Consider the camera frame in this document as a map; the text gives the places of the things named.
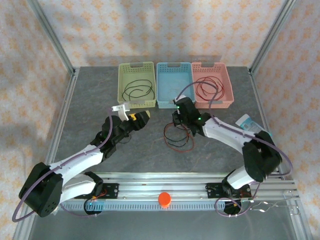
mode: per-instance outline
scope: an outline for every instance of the blue basket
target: blue basket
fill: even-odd
[[[159,62],[156,65],[156,100],[160,109],[175,109],[174,99],[185,86],[193,82],[190,62]],[[194,86],[183,95],[196,101]]]

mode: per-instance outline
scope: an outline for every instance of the wire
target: wire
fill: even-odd
[[[290,199],[294,198],[294,194],[293,194],[293,192],[291,190],[289,191],[289,193],[291,193],[291,196],[288,197],[288,198],[285,196],[285,193],[283,192],[284,199],[276,201],[275,203],[271,203],[271,202],[267,202],[267,201],[261,201],[257,205],[251,206],[250,210],[251,211],[260,211],[262,213],[266,213],[267,211],[269,211],[270,209],[272,209],[274,207],[277,207],[277,208],[283,207],[283,208],[291,208],[291,210],[296,209],[297,212],[296,213],[290,213],[290,215],[299,215],[300,214],[300,210],[299,210],[299,207],[297,205],[294,205],[294,204],[278,205],[278,203],[281,203],[281,202],[284,202],[284,201],[287,201],[287,200],[290,200]],[[256,208],[256,207],[258,207],[260,205],[268,206],[268,208],[267,209]]]
[[[248,192],[244,192],[242,190],[240,190],[240,196],[241,198],[245,198],[245,196],[247,196],[247,198],[251,198],[251,194],[249,194]]]
[[[248,134],[246,134],[246,133],[243,133],[242,131],[235,130],[235,129],[229,127],[229,126],[223,125],[223,124],[221,124],[221,123],[215,118],[214,114],[212,113],[213,110],[212,110],[212,108],[211,108],[211,105],[212,105],[215,97],[216,97],[217,94],[218,94],[218,89],[217,89],[216,86],[214,86],[213,84],[208,83],[208,82],[196,82],[196,81],[195,81],[195,82],[192,82],[192,83],[188,84],[187,86],[185,86],[184,89],[182,89],[182,91],[179,93],[179,95],[176,97],[176,99],[179,99],[179,97],[182,95],[182,93],[183,93],[188,87],[190,87],[191,85],[194,85],[194,84],[199,84],[199,83],[210,85],[211,87],[213,87],[213,88],[216,89],[216,93],[214,94],[214,96],[212,97],[212,99],[211,99],[210,102],[209,102],[209,113],[210,113],[211,118],[213,119],[213,121],[214,121],[216,124],[218,124],[220,127],[223,127],[223,128],[225,128],[225,129],[228,129],[228,130],[230,130],[230,131],[232,131],[232,132],[234,132],[234,133],[237,133],[237,134],[239,134],[239,135],[241,135],[241,136],[244,136],[244,137],[253,139],[253,140],[257,141],[257,142],[260,142],[260,143],[262,143],[262,144],[265,144],[265,145],[267,145],[268,147],[270,147],[270,148],[274,149],[275,151],[277,151],[278,153],[280,153],[281,155],[283,155],[283,157],[285,158],[285,160],[286,160],[287,163],[289,164],[289,171],[288,171],[288,172],[285,172],[285,173],[280,173],[280,174],[270,174],[270,176],[282,177],[282,176],[288,176],[288,175],[290,175],[290,174],[292,173],[293,168],[294,168],[293,165],[292,165],[292,162],[290,161],[289,157],[288,157],[281,149],[279,149],[279,148],[276,147],[275,145],[273,145],[273,144],[271,144],[271,143],[269,143],[269,142],[267,142],[267,141],[265,141],[265,140],[262,140],[262,139],[260,139],[260,138],[255,137],[255,136],[248,135]]]
[[[171,146],[174,146],[174,147],[177,147],[177,148],[183,147],[184,145],[186,145],[186,144],[188,143],[188,141],[189,141],[189,135],[187,134],[187,136],[185,136],[184,138],[179,139],[179,140],[173,140],[173,139],[167,137],[166,132],[165,132],[165,129],[166,129],[166,127],[167,127],[168,125],[170,125],[170,124],[173,124],[173,122],[170,122],[170,123],[168,123],[167,125],[164,126],[163,136],[164,136],[167,140],[169,140],[169,141],[171,141],[171,142],[174,142],[174,143],[179,143],[179,142],[181,142],[181,141],[183,141],[183,140],[186,139],[185,143],[184,143],[183,145],[180,145],[180,146],[168,142],[168,144],[170,144]],[[177,129],[179,129],[179,130],[186,131],[184,128],[179,128],[178,126],[176,126],[175,128],[177,128]]]
[[[186,137],[185,137],[184,139],[187,139],[187,140],[186,140],[185,144],[183,144],[183,145],[174,145],[174,144],[169,143],[169,142],[167,141],[167,139],[168,139],[167,136],[166,136],[167,129],[168,129],[168,127],[172,126],[173,124],[174,124],[173,122],[168,123],[168,124],[164,127],[164,129],[163,129],[163,139],[164,139],[165,144],[166,144],[170,149],[172,149],[172,150],[174,150],[174,151],[176,151],[176,152],[178,152],[178,153],[187,153],[187,152],[190,152],[191,150],[193,150],[193,149],[195,148],[195,140],[194,140],[194,138],[192,137],[192,135],[190,135],[190,133],[188,132],[188,129],[187,129],[184,125],[181,125],[181,126],[184,128],[185,133],[186,133]],[[178,150],[178,149],[175,149],[175,148],[174,148],[174,147],[177,147],[177,148],[183,147],[184,145],[187,144],[189,138],[191,138],[191,140],[192,140],[192,147],[191,147],[190,149],[188,149],[188,150]]]
[[[211,82],[213,85],[215,85],[215,92],[209,92],[207,90],[205,90],[203,88],[203,82],[204,81],[208,81]],[[200,97],[201,99],[205,100],[205,101],[210,101],[210,99],[206,99],[203,97],[203,95],[208,96],[207,94],[215,94],[216,92],[220,94],[220,96],[218,98],[214,97],[215,101],[220,100],[221,98],[223,98],[223,96],[225,95],[225,87],[224,84],[221,82],[221,80],[216,77],[216,76],[204,76],[204,77],[200,77],[196,82],[198,82],[199,84],[196,86],[195,88],[195,93],[198,97]]]
[[[150,83],[150,85],[141,84],[141,85],[137,85],[137,86],[129,86],[129,85],[131,85],[131,84],[133,84],[133,83],[141,82],[141,81],[147,81],[147,82]],[[146,91],[145,94],[143,94],[144,90],[142,90],[142,89],[140,89],[140,88],[138,88],[138,87],[148,87],[149,89]],[[135,92],[135,91],[140,91],[140,92],[142,92],[142,93],[141,93],[142,95],[140,95],[140,96],[132,96],[132,93]],[[148,79],[138,79],[138,80],[134,80],[134,81],[132,81],[132,82],[129,82],[129,83],[124,87],[124,91],[123,91],[123,93],[122,93],[122,98],[123,98],[124,101],[127,101],[127,100],[125,99],[125,95],[127,95],[127,96],[129,97],[129,101],[131,101],[131,98],[139,99],[139,98],[142,98],[142,97],[144,97],[144,96],[149,95],[150,92],[153,93],[152,99],[155,99],[155,96],[156,96],[156,95],[155,95],[155,91],[153,90],[153,84],[152,84],[152,82],[151,82],[150,80],[148,80]]]
[[[88,198],[87,200],[84,201],[84,204],[83,204],[83,209],[84,211],[87,213],[89,212],[86,208],[86,205],[87,205],[87,202],[88,201],[91,201],[90,205],[92,204],[92,202],[96,201],[98,198],[102,197],[102,196],[105,196],[107,194],[107,190],[104,190],[101,194],[99,194],[98,196],[93,196],[91,198]]]
[[[79,157],[81,156],[84,156],[84,155],[87,155],[87,154],[90,154],[92,152],[94,152],[96,149],[100,149],[103,145],[106,144],[106,142],[109,140],[110,136],[111,136],[111,132],[112,132],[112,126],[113,126],[113,122],[112,122],[112,117],[111,117],[111,110],[108,109],[107,110],[107,113],[108,113],[108,116],[109,116],[109,119],[110,119],[110,126],[109,126],[109,133],[108,135],[106,136],[106,139],[97,147],[95,147],[94,149],[91,149],[87,152],[81,152],[73,157],[71,157],[70,159],[68,159],[67,161],[63,162],[61,165],[55,167],[54,169],[51,169],[50,171],[48,171],[47,173],[45,173],[44,175],[42,175],[40,178],[38,178],[32,185],[31,187],[24,193],[24,195],[22,196],[20,202],[18,203],[18,205],[16,206],[14,212],[13,212],[13,215],[12,215],[12,221],[14,223],[17,223],[17,222],[20,222],[26,218],[28,218],[29,216],[31,216],[35,211],[31,211],[29,212],[28,214],[20,217],[20,218],[17,218],[17,214],[18,214],[18,211],[20,210],[22,204],[25,202],[25,200],[27,199],[27,197],[29,196],[29,194],[32,192],[32,190],[39,184],[41,183],[48,175],[54,173],[55,171],[59,170],[59,169],[62,169],[65,165],[67,165],[68,163],[70,163],[71,161],[74,161],[76,159],[78,159]]]
[[[129,140],[128,141],[125,141],[125,142],[119,142],[120,144],[127,144],[128,142],[130,142],[130,140],[131,140],[131,138],[132,138],[132,136],[131,136],[131,134],[129,135]]]
[[[86,210],[86,204],[87,204],[87,202],[88,202],[89,200],[91,200],[91,202],[92,202],[93,200],[96,200],[96,199],[98,199],[98,198],[100,198],[100,197],[102,197],[102,196],[104,196],[104,195],[106,195],[106,194],[107,194],[107,191],[104,190],[103,193],[101,193],[100,195],[98,195],[98,196],[93,196],[92,198],[88,198],[87,200],[85,200],[85,201],[84,201],[84,204],[83,204],[83,209],[84,209],[84,211],[85,211],[85,212],[88,211],[88,210]],[[100,215],[100,213],[98,213],[98,214],[92,214],[92,215],[80,215],[80,214],[77,214],[77,213],[74,213],[74,212],[72,212],[72,211],[67,210],[67,209],[63,206],[62,203],[60,204],[60,207],[61,207],[64,211],[66,211],[67,213],[69,213],[69,214],[71,214],[71,215],[73,215],[73,216],[79,217],[79,218],[84,218],[84,219],[85,219],[85,218],[97,217],[98,215]]]
[[[261,182],[259,182],[258,186],[256,187],[256,190],[255,190],[255,192],[254,192],[254,195],[253,195],[252,199],[255,199],[255,197],[256,197],[256,195],[257,195],[257,193],[258,193],[260,184],[261,184]],[[246,212],[248,212],[248,211],[251,209],[251,205],[252,205],[252,203],[250,202],[250,204],[249,204],[249,206],[247,207],[247,209],[244,210],[243,212],[238,213],[238,214],[234,214],[234,215],[232,215],[232,214],[223,214],[223,213],[219,212],[219,211],[218,211],[218,208],[217,208],[217,206],[218,206],[218,201],[220,201],[220,200],[229,200],[229,201],[233,202],[234,204],[236,204],[236,205],[240,208],[240,211],[242,210],[242,206],[240,206],[239,203],[237,203],[237,202],[236,202],[234,199],[232,199],[232,198],[229,198],[229,197],[220,197],[220,198],[218,198],[218,199],[215,201],[215,203],[214,203],[214,209],[215,209],[215,211],[216,211],[217,214],[219,214],[219,215],[222,216],[222,217],[227,217],[227,218],[238,217],[238,216],[241,216],[241,215],[245,214]]]

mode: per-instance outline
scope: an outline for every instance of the red cable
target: red cable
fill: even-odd
[[[168,127],[169,127],[169,126],[172,126],[173,124],[174,124],[174,123],[172,122],[172,123],[168,124],[168,125],[164,128],[164,134],[166,134]],[[190,152],[192,149],[195,148],[195,140],[194,140],[194,137],[188,133],[188,129],[187,129],[184,125],[181,125],[181,126],[184,128],[185,133],[186,133],[186,136],[189,137],[189,138],[191,138],[191,140],[192,140],[192,147],[191,147],[190,149],[184,150],[184,151],[178,150],[178,149],[173,148],[172,146],[170,146],[170,144],[168,144],[165,135],[163,135],[163,139],[164,139],[165,144],[166,144],[170,149],[175,150],[175,151],[178,152],[178,153],[187,153],[187,152]]]
[[[107,195],[107,190],[105,189],[102,193],[100,193],[100,195],[96,196],[95,199],[100,198],[104,195]]]
[[[218,94],[220,94],[220,96],[218,98],[215,98],[215,101],[220,100],[221,98],[223,98],[223,96],[225,95],[225,87],[224,84],[221,82],[221,80],[216,77],[216,76],[204,76],[204,77],[200,77],[196,82],[211,82],[213,85],[215,85],[215,87],[217,88]],[[200,93],[199,93],[199,88],[202,90],[203,95],[208,96],[207,94],[215,94],[216,92],[209,92],[207,90],[204,90],[203,88],[203,84],[200,83],[196,86],[195,88],[195,93],[198,97],[200,97],[201,99],[205,100],[205,101],[210,101],[211,99],[206,99],[204,98]]]

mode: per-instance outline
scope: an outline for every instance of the metal frame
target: metal frame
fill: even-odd
[[[266,39],[264,40],[257,56],[255,57],[251,67],[248,69],[254,94],[258,103],[258,108],[261,114],[264,128],[268,130],[268,123],[263,111],[263,107],[260,102],[259,94],[254,81],[254,73],[258,70],[264,57],[267,55],[272,43],[275,41],[282,25],[289,16],[297,0],[287,0],[279,15],[277,16],[274,24],[272,25]],[[56,125],[54,136],[50,145],[49,152],[46,156],[45,162],[50,164],[54,161],[56,152],[58,149],[59,141],[62,135],[64,123],[67,117],[69,105],[73,95],[74,87],[77,82],[79,69],[74,69],[70,62],[65,50],[63,49],[57,35],[55,34],[52,26],[50,25],[41,5],[38,0],[28,0],[30,7],[34,11],[35,16],[42,25],[44,31],[48,35],[49,39],[53,43],[53,46],[57,50],[61,60],[63,61],[68,72],[71,74],[69,84],[67,86],[63,105],[60,110],[58,123]],[[211,174],[211,173],[100,173],[99,176],[104,179],[105,182],[117,182],[121,183],[121,188],[118,195],[118,202],[133,203],[133,202],[154,202],[160,192],[164,190],[167,192],[173,191],[172,194],[177,195],[177,199],[182,202],[193,203],[206,203],[208,202],[207,194],[204,189],[204,183],[209,182],[221,182],[225,177],[225,173]],[[257,194],[258,200],[279,200],[283,199],[284,191],[292,191],[294,198],[287,201],[289,205],[297,205],[302,214],[292,215],[291,220],[295,229],[295,233],[298,239],[313,239],[311,231],[308,225],[306,216],[303,214],[302,203],[299,199],[298,192],[294,181],[281,180],[280,178],[269,178],[266,183],[261,185],[261,189]],[[26,214],[30,209],[24,207],[22,209],[22,215]],[[25,240],[29,238],[31,227],[35,216],[31,216],[24,221],[21,221],[15,231],[13,239]]]
[[[67,118],[69,105],[70,105],[71,98],[74,93],[75,85],[77,82],[78,74],[79,74],[79,69],[76,69],[75,73],[72,74],[72,76],[70,77],[69,83],[67,85],[67,88],[66,88],[66,91],[64,94],[63,104],[62,104],[60,112],[59,112],[58,122],[55,126],[54,135],[53,135],[51,143],[50,143],[50,148],[49,148],[49,151],[48,151],[46,158],[45,158],[46,164],[50,164],[55,160],[55,156],[56,156],[56,153],[58,150],[59,141],[60,141],[63,127],[64,127],[64,124],[65,124],[65,121]],[[26,215],[30,211],[31,211],[31,209],[24,204],[22,211],[21,211],[21,216]],[[17,224],[16,230],[13,235],[14,240],[25,240],[25,239],[29,238],[34,218],[35,218],[35,215],[32,215],[32,216],[26,218],[25,220],[20,221]]]
[[[262,118],[262,123],[263,123],[263,127],[264,129],[266,129],[268,132],[270,131],[269,125],[268,125],[268,121],[266,119],[266,115],[264,113],[264,109],[262,107],[261,101],[260,101],[260,97],[259,97],[259,93],[256,87],[256,83],[255,83],[255,78],[252,72],[250,72],[250,70],[248,69],[249,75],[250,75],[250,80],[251,80],[251,84],[252,84],[252,88],[254,91],[254,95],[258,104],[258,108],[260,111],[260,115]],[[287,172],[288,166],[286,164],[281,164],[279,167],[279,172],[280,173],[285,173]],[[292,180],[292,176],[286,176],[284,177],[286,180]],[[308,224],[308,220],[307,217],[305,215],[305,211],[302,205],[302,202],[300,201],[300,199],[290,199],[287,200],[286,203],[288,205],[296,205],[299,208],[299,211],[301,214],[299,214],[299,217],[296,216],[291,216],[291,221],[293,224],[293,228],[296,234],[297,239],[306,239],[306,240],[312,240],[313,236],[311,234],[311,230],[310,230],[310,226]]]
[[[262,46],[260,47],[259,52],[257,53],[255,59],[252,62],[251,67],[249,68],[250,73],[254,74],[258,70],[260,64],[262,63],[263,59],[267,55],[268,50],[270,49],[271,45],[276,40],[277,35],[281,30],[281,27],[286,22],[286,19],[290,15],[296,2],[297,2],[297,0],[287,0],[283,4],[283,7],[282,7],[280,13],[278,14],[277,18],[275,19],[271,29],[269,30],[265,40],[263,41]]]
[[[38,0],[28,0],[28,3],[30,7],[32,8],[36,18],[39,20],[39,23],[41,24],[43,30],[49,37],[50,41],[52,42],[55,50],[59,54],[61,60],[63,61],[63,64],[65,65],[67,71],[70,75],[72,75],[75,71],[74,67],[72,66],[72,63],[66,54],[64,48],[62,47],[53,27],[51,26],[49,20],[47,19],[44,10],[42,9],[41,5],[39,4]]]

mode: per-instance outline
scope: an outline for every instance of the plastic basket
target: plastic basket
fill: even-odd
[[[159,62],[156,65],[156,89],[158,107],[160,109],[175,109],[173,100],[182,89],[193,82],[190,62]],[[193,86],[183,94],[193,102],[196,101]]]
[[[141,86],[150,85],[146,80],[149,80],[152,83],[152,90],[150,90],[149,87]],[[126,87],[131,89],[130,91],[126,91],[127,93],[130,93],[130,96],[123,94]],[[154,108],[156,106],[156,94],[155,66],[152,61],[121,63],[119,65],[119,104],[128,102],[131,109]]]
[[[213,109],[227,109],[235,101],[235,99],[226,65],[222,62],[193,62],[191,65],[194,82],[200,78],[208,76],[216,77],[222,82],[224,96],[220,100],[213,101],[211,107]],[[213,91],[213,88],[206,84],[203,84],[202,88],[208,92]],[[214,95],[207,94],[206,96],[201,96],[205,99],[211,99]],[[197,109],[208,109],[209,101],[203,100],[201,97],[195,94],[195,107]]]

